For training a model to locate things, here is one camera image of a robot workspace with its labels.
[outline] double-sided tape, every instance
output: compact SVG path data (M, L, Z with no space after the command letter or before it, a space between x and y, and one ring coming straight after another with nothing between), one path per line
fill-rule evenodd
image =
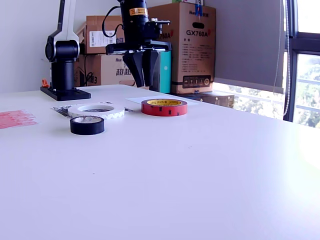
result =
M123 117L125 115L125 108L108 103L81 104L70 107L68 115L71 118L93 116L110 120Z
M175 117L188 112L188 103L176 99L150 99L141 103L144 114L158 117Z
M70 120L70 130L77 135L96 135L105 131L105 120L97 116L78 116Z

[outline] black mounting plate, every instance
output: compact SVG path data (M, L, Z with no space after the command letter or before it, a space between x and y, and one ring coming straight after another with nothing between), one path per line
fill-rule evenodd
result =
M81 99L90 99L91 94L82 91L79 89L71 89L71 90L65 90L65 91L53 91L52 89L48 87L41 87L40 88L42 92L49 95L51 98L53 98L56 101L62 102L62 101L72 101L72 100L81 100Z

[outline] label sticker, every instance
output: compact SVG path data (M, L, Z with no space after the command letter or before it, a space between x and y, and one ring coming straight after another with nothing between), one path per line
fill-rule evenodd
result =
M108 36L115 34L115 31L105 31ZM106 47L109 44L117 43L117 36L106 37L102 31L90 31L90 48Z
M130 9L130 16L136 16L136 15L146 15L146 16L148 16L148 9L143 8L143 7Z

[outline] white paper sheet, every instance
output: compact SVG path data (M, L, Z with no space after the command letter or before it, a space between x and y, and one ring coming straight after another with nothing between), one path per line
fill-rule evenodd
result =
M141 104L144 100L149 100L149 99L176 99L176 100L181 100L181 98L178 98L176 96L165 96L165 95L126 98L126 100L129 100L129 101L137 103L137 104ZM195 102L188 101L188 100L185 100L185 99L183 101L187 102L189 106L198 105L199 104L199 103L195 103Z

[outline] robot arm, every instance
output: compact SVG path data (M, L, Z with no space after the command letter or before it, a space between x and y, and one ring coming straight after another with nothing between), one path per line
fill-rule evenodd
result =
M75 88L74 66L80 54L79 37L74 33L76 0L60 0L57 30L45 46L45 55L51 62L50 87L41 91L57 101L91 98L90 93Z
M57 42L72 41L69 42L69 44L70 47L74 47L74 49L70 57L77 58L80 54L79 37L74 33L75 11L76 0L60 1L57 30L48 37L45 47L45 55L50 62L54 62L61 57L59 55L61 46L57 44Z
M170 42L156 41L162 25L170 21L149 20L146 0L118 0L121 7L125 42L110 44L106 54L124 54L123 61L130 69L137 87L152 86L159 52L170 51Z

